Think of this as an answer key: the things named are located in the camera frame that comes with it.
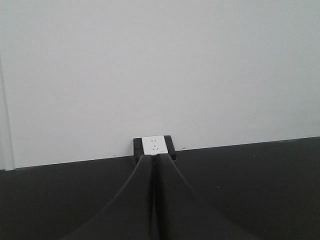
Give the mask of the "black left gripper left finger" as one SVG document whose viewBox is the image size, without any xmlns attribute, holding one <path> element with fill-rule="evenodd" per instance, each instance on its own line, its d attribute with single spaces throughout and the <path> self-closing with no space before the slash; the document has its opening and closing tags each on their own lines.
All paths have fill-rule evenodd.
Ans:
<svg viewBox="0 0 320 240">
<path fill-rule="evenodd" d="M 65 240 L 158 240 L 155 159 L 142 155 L 132 174 L 94 217 Z"/>
</svg>

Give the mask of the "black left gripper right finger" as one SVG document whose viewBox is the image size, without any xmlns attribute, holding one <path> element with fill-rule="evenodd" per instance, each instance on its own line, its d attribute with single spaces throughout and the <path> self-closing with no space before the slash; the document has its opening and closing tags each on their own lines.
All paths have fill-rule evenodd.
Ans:
<svg viewBox="0 0 320 240">
<path fill-rule="evenodd" d="M 155 211 L 161 240 L 255 239 L 196 194 L 169 154 L 155 156 Z"/>
</svg>

